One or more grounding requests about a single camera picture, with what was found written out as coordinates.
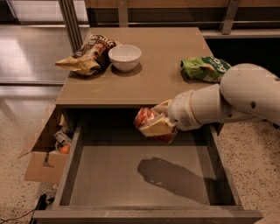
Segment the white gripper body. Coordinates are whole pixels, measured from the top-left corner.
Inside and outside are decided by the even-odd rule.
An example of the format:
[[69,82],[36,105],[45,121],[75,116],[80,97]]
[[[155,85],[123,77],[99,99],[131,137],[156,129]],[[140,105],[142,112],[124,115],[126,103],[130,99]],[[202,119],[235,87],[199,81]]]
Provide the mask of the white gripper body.
[[178,94],[167,108],[168,117],[182,131],[196,130],[201,127],[193,114],[192,94],[193,90]]

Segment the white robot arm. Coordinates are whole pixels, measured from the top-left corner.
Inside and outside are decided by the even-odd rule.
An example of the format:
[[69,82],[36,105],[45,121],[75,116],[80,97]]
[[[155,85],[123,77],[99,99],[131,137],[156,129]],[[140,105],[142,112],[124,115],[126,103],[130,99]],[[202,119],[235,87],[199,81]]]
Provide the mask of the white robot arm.
[[135,126],[147,137],[173,137],[209,123],[268,120],[280,125],[280,79],[254,64],[232,66],[220,83],[141,108]]

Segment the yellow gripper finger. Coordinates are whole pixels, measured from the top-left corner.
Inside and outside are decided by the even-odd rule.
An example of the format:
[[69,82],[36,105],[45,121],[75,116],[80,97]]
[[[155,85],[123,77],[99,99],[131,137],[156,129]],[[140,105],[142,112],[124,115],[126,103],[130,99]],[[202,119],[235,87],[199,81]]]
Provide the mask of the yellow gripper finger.
[[154,110],[155,112],[157,112],[159,114],[164,114],[165,116],[168,116],[167,109],[171,102],[172,102],[171,100],[163,101],[163,102],[159,103],[158,105],[156,105],[155,107],[153,107],[152,110]]
[[172,133],[176,129],[176,124],[169,117],[160,114],[153,119],[150,119],[144,125],[141,125],[139,130],[146,137],[163,136]]

